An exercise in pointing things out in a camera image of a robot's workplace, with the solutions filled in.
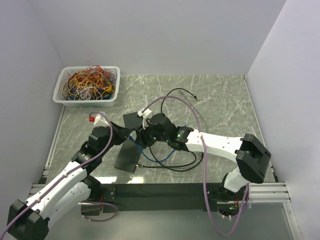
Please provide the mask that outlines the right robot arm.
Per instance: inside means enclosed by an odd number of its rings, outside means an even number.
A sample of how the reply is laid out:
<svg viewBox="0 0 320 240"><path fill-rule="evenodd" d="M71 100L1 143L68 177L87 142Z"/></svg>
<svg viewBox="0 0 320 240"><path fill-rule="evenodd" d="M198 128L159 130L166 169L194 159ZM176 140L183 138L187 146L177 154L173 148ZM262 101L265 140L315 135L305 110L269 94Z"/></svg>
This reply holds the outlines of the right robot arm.
<svg viewBox="0 0 320 240"><path fill-rule="evenodd" d="M255 135L221 136L175 126L163 113L153 114L149 109L139 111L137 117L142 120L142 125L136 130L135 141L143 149L155 142L164 142L176 151L211 154L237 164L233 171L223 177L220 186L208 190L213 200L229 202L248 183L264 182L271 153Z"/></svg>

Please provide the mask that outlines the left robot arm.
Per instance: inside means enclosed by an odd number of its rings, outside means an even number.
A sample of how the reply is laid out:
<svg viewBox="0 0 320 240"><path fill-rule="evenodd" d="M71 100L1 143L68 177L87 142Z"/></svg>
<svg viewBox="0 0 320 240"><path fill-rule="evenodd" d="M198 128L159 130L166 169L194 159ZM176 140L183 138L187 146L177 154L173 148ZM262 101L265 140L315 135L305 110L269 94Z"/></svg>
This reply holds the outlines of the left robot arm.
<svg viewBox="0 0 320 240"><path fill-rule="evenodd" d="M113 146L121 145L133 129L114 123L96 126L66 167L44 188L25 201L11 204L4 230L17 240L43 240L50 227L83 201L103 205L106 195L91 173Z"/></svg>

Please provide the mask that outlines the black network switch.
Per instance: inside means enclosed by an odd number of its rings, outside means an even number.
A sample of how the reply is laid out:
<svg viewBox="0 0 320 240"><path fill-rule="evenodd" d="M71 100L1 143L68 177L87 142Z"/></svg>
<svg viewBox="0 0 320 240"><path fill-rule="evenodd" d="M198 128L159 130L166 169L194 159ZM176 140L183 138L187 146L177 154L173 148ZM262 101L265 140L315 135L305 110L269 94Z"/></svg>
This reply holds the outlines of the black network switch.
<svg viewBox="0 0 320 240"><path fill-rule="evenodd" d="M143 124L143 118L138 116L137 112L123 114L124 127L128 129L139 129Z"/></svg>
<svg viewBox="0 0 320 240"><path fill-rule="evenodd" d="M134 173L136 164L139 161L141 152L136 144L127 139L121 146L119 154L115 160L114 168L128 173Z"/></svg>

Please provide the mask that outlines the black ethernet cable short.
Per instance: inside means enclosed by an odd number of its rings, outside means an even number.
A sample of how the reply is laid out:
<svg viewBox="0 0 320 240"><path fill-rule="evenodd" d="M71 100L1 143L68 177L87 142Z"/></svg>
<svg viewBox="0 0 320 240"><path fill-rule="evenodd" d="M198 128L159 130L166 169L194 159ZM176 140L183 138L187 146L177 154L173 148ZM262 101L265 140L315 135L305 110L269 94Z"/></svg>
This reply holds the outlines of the black ethernet cable short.
<svg viewBox="0 0 320 240"><path fill-rule="evenodd" d="M195 169L202 163L204 158L203 153L173 150L171 156L161 162L158 155L155 154L153 147L149 147L149 151L156 162L156 165L151 166L150 169L170 170L177 173L188 172Z"/></svg>

